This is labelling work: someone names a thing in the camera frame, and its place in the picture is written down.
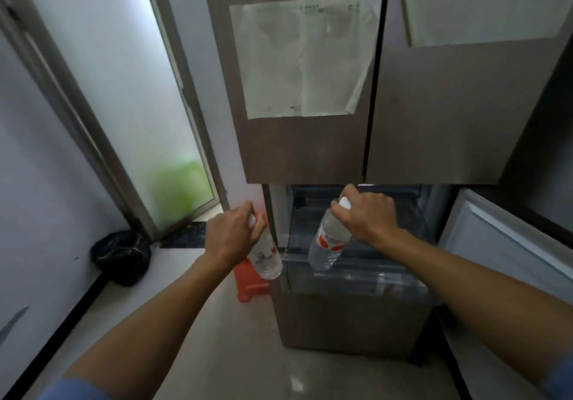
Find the person's right hand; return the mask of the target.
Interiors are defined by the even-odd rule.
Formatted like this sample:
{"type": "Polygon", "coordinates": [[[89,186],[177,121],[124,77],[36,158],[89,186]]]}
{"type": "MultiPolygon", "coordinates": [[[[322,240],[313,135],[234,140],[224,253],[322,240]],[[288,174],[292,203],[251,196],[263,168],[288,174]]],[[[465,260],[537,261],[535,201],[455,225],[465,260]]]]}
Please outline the person's right hand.
{"type": "Polygon", "coordinates": [[[352,236],[383,251],[389,247],[399,230],[394,199],[380,193],[360,193],[365,195],[364,234],[352,236]]]}

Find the person's left hand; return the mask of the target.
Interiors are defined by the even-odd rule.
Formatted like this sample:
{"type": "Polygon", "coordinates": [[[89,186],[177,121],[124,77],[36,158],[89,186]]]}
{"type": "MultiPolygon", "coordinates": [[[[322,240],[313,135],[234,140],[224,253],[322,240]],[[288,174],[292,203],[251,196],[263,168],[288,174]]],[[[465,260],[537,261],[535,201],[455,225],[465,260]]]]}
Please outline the person's left hand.
{"type": "Polygon", "coordinates": [[[237,236],[236,216],[239,207],[214,216],[206,225],[206,259],[225,273],[242,262],[252,248],[251,245],[241,245],[237,236]]]}

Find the clear water bottle red label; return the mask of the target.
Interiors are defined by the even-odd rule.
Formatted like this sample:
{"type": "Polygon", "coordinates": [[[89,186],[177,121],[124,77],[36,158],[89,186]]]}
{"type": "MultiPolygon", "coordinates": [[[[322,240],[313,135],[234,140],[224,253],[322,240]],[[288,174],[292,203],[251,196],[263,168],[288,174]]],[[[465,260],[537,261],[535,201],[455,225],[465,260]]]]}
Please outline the clear water bottle red label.
{"type": "Polygon", "coordinates": [[[331,269],[351,237],[350,231],[333,215],[331,208],[326,210],[309,248],[310,267],[318,272],[331,269]]]}

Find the clear water bottle white label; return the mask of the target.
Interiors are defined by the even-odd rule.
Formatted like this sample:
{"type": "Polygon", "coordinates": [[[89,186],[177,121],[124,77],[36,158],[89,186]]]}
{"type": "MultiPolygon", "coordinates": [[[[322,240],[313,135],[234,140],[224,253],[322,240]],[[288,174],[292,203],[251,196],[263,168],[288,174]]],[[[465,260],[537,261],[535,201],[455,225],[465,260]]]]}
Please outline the clear water bottle white label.
{"type": "Polygon", "coordinates": [[[256,273],[264,280],[277,279],[282,270],[283,263],[276,247],[273,236],[269,230],[267,220],[258,241],[250,240],[252,248],[247,256],[256,273]]]}

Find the brown refrigerator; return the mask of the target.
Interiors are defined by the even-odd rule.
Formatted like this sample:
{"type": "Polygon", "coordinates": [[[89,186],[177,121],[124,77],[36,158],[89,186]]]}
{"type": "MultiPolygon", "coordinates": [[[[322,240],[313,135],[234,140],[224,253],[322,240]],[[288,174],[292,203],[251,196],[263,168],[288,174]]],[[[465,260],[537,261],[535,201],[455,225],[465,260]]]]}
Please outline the brown refrigerator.
{"type": "Polygon", "coordinates": [[[554,38],[412,47],[403,0],[369,0],[379,18],[374,56],[353,115],[248,119],[231,5],[206,0],[247,183],[272,201],[287,185],[354,183],[396,201],[398,223],[433,244],[450,193],[502,178],[573,34],[573,8],[554,38]]]}

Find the orange plastic stool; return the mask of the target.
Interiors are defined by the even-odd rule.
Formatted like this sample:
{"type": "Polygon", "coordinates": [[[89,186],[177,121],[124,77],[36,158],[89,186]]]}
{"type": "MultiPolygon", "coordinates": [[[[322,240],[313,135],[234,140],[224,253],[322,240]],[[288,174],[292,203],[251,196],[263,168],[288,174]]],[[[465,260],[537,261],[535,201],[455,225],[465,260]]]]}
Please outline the orange plastic stool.
{"type": "Polygon", "coordinates": [[[247,256],[234,269],[237,298],[239,302],[250,302],[255,296],[269,295],[269,281],[260,277],[247,256]]]}

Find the open refrigerator drawer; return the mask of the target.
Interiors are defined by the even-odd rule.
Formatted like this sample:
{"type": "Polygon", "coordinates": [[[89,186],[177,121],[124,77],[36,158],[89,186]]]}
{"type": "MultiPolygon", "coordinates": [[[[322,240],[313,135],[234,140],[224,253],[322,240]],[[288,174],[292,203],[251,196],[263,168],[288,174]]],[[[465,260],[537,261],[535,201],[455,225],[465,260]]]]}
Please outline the open refrigerator drawer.
{"type": "Polygon", "coordinates": [[[287,220],[279,245],[283,271],[269,285],[283,346],[421,366],[437,297],[407,268],[355,238],[327,271],[314,270],[308,253],[342,186],[285,189],[285,207],[272,201],[275,228],[287,220]]]}

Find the printed white paper sheet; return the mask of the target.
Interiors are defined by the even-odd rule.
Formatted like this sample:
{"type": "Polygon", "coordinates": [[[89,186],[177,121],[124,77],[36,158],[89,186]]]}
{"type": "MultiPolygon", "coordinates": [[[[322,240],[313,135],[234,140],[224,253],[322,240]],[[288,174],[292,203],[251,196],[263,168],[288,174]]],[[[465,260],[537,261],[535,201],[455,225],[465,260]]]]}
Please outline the printed white paper sheet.
{"type": "Polygon", "coordinates": [[[299,0],[302,117],[353,115],[379,18],[369,0],[299,0]]]}

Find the blank white paper sheet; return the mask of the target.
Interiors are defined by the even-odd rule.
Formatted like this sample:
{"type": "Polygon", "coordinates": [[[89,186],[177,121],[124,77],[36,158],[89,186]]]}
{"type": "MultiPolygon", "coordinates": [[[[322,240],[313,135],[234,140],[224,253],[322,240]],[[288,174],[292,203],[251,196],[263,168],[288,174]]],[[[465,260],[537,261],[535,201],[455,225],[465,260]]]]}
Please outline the blank white paper sheet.
{"type": "Polygon", "coordinates": [[[229,7],[248,119],[301,116],[299,0],[229,7]]]}

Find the white open refrigerator door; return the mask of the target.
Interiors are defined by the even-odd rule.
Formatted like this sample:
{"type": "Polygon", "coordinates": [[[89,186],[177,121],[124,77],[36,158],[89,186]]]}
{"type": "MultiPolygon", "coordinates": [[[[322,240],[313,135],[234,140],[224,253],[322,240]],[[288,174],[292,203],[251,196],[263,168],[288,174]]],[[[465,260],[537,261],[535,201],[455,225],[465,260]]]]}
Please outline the white open refrigerator door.
{"type": "MultiPolygon", "coordinates": [[[[461,189],[439,247],[573,304],[573,248],[502,201],[461,189]]],[[[458,389],[471,400],[545,400],[541,391],[499,360],[449,310],[437,311],[458,389]]]]}

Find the frosted glass door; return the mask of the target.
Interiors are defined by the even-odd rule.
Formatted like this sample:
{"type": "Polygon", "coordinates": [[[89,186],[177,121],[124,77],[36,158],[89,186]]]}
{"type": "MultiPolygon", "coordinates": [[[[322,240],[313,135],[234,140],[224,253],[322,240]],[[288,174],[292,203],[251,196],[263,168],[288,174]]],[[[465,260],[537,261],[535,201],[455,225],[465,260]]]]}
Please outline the frosted glass door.
{"type": "Polygon", "coordinates": [[[161,240],[219,201],[167,0],[5,0],[127,215],[161,240]]]}

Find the blue left sleeve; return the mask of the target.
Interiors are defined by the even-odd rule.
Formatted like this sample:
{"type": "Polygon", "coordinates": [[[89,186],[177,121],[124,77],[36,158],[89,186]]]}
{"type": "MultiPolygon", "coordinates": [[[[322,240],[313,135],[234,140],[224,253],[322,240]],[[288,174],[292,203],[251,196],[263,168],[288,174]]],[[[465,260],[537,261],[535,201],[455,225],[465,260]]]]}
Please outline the blue left sleeve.
{"type": "Polygon", "coordinates": [[[78,378],[62,379],[49,386],[38,400],[114,400],[110,395],[78,378]]]}

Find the blue sleeve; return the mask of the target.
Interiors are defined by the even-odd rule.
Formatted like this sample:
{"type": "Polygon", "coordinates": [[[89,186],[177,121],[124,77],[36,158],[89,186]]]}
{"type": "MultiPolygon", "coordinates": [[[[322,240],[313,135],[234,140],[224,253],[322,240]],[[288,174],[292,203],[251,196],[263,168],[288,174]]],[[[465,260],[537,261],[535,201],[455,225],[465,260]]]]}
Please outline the blue sleeve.
{"type": "Polygon", "coordinates": [[[49,386],[38,400],[114,400],[110,395],[78,378],[62,379],[49,386]]]}
{"type": "Polygon", "coordinates": [[[560,360],[541,383],[548,400],[573,400],[573,353],[560,360]]]}

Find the large white paper sheet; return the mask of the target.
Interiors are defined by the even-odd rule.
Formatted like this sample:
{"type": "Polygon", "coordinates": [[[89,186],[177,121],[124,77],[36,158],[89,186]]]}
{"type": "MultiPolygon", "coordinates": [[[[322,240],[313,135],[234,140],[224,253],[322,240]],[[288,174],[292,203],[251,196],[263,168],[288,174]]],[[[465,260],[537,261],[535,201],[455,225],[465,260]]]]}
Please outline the large white paper sheet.
{"type": "Polygon", "coordinates": [[[556,37],[573,0],[403,0],[412,47],[556,37]]]}

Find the blue right sleeve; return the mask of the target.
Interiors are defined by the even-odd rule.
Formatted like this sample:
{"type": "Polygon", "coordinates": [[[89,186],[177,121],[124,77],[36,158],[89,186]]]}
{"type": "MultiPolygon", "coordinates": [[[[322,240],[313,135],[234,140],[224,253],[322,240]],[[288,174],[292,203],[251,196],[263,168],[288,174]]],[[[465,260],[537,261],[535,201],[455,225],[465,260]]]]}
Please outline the blue right sleeve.
{"type": "Polygon", "coordinates": [[[573,400],[573,353],[560,360],[541,383],[548,400],[573,400]]]}

